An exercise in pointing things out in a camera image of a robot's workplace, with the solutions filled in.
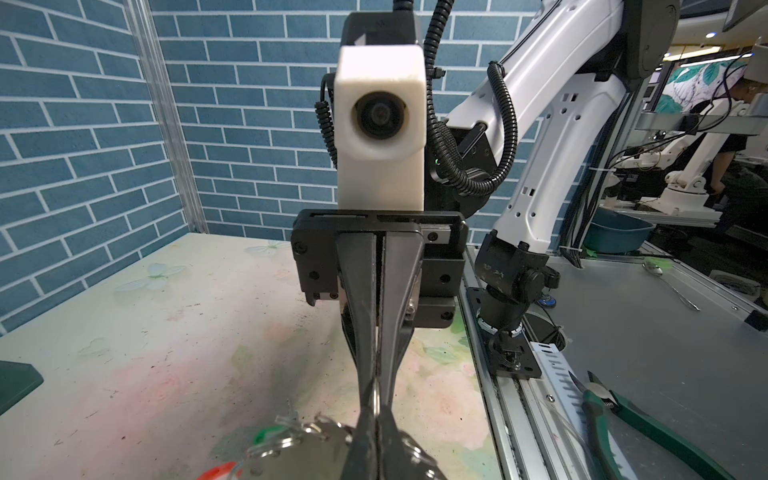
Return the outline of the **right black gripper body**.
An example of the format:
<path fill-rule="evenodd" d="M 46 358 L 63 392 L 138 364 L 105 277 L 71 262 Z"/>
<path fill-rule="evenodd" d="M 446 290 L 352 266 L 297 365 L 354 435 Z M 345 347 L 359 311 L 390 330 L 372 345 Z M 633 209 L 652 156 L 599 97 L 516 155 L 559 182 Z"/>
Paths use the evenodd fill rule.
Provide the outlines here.
<path fill-rule="evenodd" d="M 301 290 L 313 305 L 339 298 L 336 238 L 342 233 L 417 231 L 424 238 L 417 328 L 442 329 L 454 318 L 464 268 L 468 226 L 459 212 L 396 212 L 305 209 L 295 218 L 291 247 Z"/>

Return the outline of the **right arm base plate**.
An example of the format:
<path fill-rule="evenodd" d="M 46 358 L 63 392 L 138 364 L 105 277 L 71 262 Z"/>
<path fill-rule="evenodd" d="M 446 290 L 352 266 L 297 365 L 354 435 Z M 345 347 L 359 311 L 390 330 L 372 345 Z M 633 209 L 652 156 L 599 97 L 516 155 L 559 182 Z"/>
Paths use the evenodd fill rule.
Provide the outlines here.
<path fill-rule="evenodd" d="M 502 312 L 503 307 L 496 307 L 498 301 L 486 290 L 468 287 L 466 298 L 472 322 L 478 327 L 481 350 L 487 360 L 487 369 L 494 377 L 506 377 L 518 380 L 538 379 L 542 369 L 533 353 L 531 344 L 525 335 L 522 319 L 513 327 L 499 329 L 488 324 L 481 316 L 483 307 L 488 304 L 492 312 Z"/>

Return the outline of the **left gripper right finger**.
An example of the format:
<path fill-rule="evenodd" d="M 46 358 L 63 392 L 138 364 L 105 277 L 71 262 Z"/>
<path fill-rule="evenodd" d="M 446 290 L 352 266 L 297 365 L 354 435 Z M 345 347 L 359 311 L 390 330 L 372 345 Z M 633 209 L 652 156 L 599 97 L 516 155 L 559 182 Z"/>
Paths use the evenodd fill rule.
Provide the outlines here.
<path fill-rule="evenodd" d="M 377 475 L 384 480 L 416 479 L 412 456 L 406 452 L 391 408 L 377 398 Z"/>

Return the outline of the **green key tag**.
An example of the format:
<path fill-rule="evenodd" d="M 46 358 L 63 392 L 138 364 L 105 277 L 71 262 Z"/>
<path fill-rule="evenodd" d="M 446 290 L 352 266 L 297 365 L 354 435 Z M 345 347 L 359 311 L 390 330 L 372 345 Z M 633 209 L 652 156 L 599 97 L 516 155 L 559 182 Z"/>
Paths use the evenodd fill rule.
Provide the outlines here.
<path fill-rule="evenodd" d="M 266 442 L 269 442 L 273 438 L 276 438 L 279 435 L 282 435 L 286 431 L 287 431 L 287 427 L 284 425 L 275 425 L 275 426 L 264 428 L 256 434 L 253 440 L 253 445 L 257 446 L 257 445 L 261 445 Z"/>

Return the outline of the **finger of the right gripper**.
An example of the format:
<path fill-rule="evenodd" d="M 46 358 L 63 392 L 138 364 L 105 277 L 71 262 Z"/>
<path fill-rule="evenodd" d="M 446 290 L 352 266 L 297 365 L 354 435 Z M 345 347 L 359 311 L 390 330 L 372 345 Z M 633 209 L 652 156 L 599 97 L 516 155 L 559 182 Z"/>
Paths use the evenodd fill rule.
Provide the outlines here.
<path fill-rule="evenodd" d="M 384 235 L 379 278 L 376 378 L 380 405 L 391 408 L 403 343 L 401 330 L 424 248 L 418 232 L 389 232 Z"/>
<path fill-rule="evenodd" d="M 376 379 L 376 236 L 343 233 L 336 241 L 340 277 L 354 333 L 361 413 L 372 413 Z"/>

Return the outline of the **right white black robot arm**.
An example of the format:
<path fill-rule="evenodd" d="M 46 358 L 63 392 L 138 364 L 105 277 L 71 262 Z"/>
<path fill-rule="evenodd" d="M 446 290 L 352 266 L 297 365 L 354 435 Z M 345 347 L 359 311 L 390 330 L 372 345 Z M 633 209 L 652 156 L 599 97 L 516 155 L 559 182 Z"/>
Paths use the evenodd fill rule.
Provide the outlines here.
<path fill-rule="evenodd" d="M 355 12 L 316 115 L 338 173 L 338 206 L 303 210 L 291 246 L 309 303 L 336 300 L 362 412 L 379 417 L 417 328 L 454 316 L 467 220 L 512 170 L 523 134 L 538 146 L 474 263 L 478 315 L 495 371 L 527 366 L 521 322 L 559 283 L 548 252 L 557 214 L 591 149 L 616 138 L 643 81 L 669 47 L 676 1 L 547 1 L 481 85 L 445 119 L 437 64 L 453 3 L 420 33 L 413 5 Z"/>

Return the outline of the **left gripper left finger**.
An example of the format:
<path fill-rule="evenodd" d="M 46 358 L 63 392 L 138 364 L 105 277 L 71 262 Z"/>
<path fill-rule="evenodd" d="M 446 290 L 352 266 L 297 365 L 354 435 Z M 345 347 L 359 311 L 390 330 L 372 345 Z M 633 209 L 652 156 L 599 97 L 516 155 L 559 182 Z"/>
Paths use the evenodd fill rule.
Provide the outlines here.
<path fill-rule="evenodd" d="M 363 394 L 360 414 L 345 461 L 342 480 L 378 478 L 377 410 L 378 394 L 367 389 Z"/>

